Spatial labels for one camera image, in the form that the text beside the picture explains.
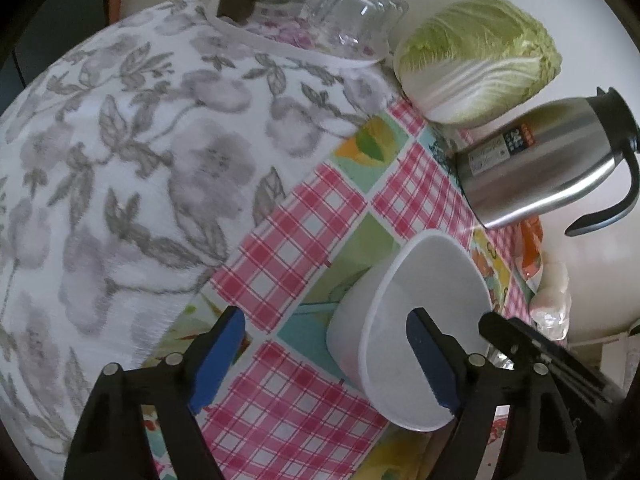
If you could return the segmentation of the clear glass jars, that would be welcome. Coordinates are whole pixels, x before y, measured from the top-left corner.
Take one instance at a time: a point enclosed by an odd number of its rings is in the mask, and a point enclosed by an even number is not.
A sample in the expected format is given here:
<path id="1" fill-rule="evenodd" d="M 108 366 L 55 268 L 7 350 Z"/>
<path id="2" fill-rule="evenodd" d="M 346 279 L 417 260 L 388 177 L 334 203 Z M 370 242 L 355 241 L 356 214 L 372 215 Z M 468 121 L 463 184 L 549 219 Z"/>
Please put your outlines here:
<path id="1" fill-rule="evenodd" d="M 382 62 L 405 0 L 212 0 L 206 18 L 258 51 L 335 68 Z"/>

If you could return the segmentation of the napa cabbage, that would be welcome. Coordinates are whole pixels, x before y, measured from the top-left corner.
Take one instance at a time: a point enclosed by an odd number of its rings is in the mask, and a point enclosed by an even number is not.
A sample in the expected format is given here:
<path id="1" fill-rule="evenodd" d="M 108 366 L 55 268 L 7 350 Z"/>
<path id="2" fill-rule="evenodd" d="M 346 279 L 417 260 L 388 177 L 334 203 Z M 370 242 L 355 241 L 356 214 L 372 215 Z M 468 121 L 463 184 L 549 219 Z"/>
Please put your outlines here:
<path id="1" fill-rule="evenodd" d="M 398 44 L 394 72 L 430 122 L 472 129 L 528 101 L 559 75 L 540 21 L 508 0 L 462 0 Z"/>

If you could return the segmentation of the orange snack packet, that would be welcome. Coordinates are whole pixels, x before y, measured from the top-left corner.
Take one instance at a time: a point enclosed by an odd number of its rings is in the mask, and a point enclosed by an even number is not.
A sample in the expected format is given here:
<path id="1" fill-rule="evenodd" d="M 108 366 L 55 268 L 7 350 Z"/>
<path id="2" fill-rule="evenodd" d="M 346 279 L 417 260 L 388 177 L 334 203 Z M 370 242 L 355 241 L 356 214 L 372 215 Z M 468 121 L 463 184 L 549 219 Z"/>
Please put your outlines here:
<path id="1" fill-rule="evenodd" d="M 536 292 L 544 272 L 542 241 L 544 230 L 538 217 L 523 220 L 518 225 L 518 247 L 516 266 L 521 278 L 532 292 Z"/>

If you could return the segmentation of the small white bowl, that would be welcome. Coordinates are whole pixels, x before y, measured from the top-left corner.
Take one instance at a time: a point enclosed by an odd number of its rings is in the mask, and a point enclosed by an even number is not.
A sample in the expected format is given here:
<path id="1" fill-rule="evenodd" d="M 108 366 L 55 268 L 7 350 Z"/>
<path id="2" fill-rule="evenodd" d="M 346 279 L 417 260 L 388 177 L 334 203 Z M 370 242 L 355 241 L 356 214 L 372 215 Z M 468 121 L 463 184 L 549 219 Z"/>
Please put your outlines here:
<path id="1" fill-rule="evenodd" d="M 343 374 L 375 411 L 412 431 L 447 425 L 462 401 L 454 368 L 422 318 L 462 353 L 484 354 L 480 317 L 492 308 L 480 271 L 451 236 L 427 230 L 367 270 L 326 331 Z"/>

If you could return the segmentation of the stainless steel thermos jug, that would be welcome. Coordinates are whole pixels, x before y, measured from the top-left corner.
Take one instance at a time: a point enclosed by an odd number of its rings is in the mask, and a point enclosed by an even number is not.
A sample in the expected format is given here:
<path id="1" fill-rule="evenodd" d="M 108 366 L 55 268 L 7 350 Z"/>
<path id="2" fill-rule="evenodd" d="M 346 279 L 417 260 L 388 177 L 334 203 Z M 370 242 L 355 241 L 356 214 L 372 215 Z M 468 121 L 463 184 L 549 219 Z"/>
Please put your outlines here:
<path id="1" fill-rule="evenodd" d="M 464 197 L 485 229 L 546 214 L 597 188 L 622 162 L 630 188 L 565 230 L 588 234 L 622 220 L 639 199 L 639 126 L 613 88 L 537 106 L 456 156 Z"/>

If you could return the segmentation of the checkered fruit tablecloth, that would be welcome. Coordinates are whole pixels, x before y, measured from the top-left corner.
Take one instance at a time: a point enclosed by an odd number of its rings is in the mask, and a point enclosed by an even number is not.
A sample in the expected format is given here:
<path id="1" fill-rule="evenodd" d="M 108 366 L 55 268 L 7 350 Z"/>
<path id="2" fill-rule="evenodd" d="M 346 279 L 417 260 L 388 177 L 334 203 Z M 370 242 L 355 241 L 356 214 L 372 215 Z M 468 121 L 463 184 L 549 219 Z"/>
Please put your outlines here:
<path id="1" fill-rule="evenodd" d="M 532 293 L 514 263 L 516 232 L 486 232 L 465 203 L 452 145 L 408 102 L 378 116 L 390 159 L 348 141 L 248 237 L 186 306 L 157 349 L 184 350 L 222 310 L 246 318 L 240 355 L 198 414 L 228 479 L 420 479 L 429 434 L 378 414 L 326 350 L 326 326 L 363 273 L 426 229 L 455 237 L 492 304 L 526 318 Z"/>

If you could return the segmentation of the bag of steamed buns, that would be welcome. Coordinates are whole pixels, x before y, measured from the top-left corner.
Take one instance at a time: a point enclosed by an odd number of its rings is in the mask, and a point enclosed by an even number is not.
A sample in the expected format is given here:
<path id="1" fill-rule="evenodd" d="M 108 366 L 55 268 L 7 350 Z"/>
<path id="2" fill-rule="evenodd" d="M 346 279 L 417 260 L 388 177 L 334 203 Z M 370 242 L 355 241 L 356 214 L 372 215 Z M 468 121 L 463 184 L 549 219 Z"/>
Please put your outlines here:
<path id="1" fill-rule="evenodd" d="M 555 252 L 542 253 L 541 279 L 529 301 L 529 315 L 538 330 L 552 341 L 566 338 L 570 329 L 570 276 Z"/>

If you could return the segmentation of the grey floral cloth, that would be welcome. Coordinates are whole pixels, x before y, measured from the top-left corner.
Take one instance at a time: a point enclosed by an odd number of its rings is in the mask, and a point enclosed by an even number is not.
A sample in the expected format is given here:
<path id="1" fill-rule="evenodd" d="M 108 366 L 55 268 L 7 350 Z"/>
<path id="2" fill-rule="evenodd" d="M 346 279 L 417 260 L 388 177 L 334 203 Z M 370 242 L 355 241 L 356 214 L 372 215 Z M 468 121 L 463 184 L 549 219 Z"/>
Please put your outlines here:
<path id="1" fill-rule="evenodd" d="M 108 26 L 1 117 L 1 419 L 62 477 L 102 366 L 137 367 L 241 240 L 397 96 L 382 65 L 232 40 L 200 0 Z"/>

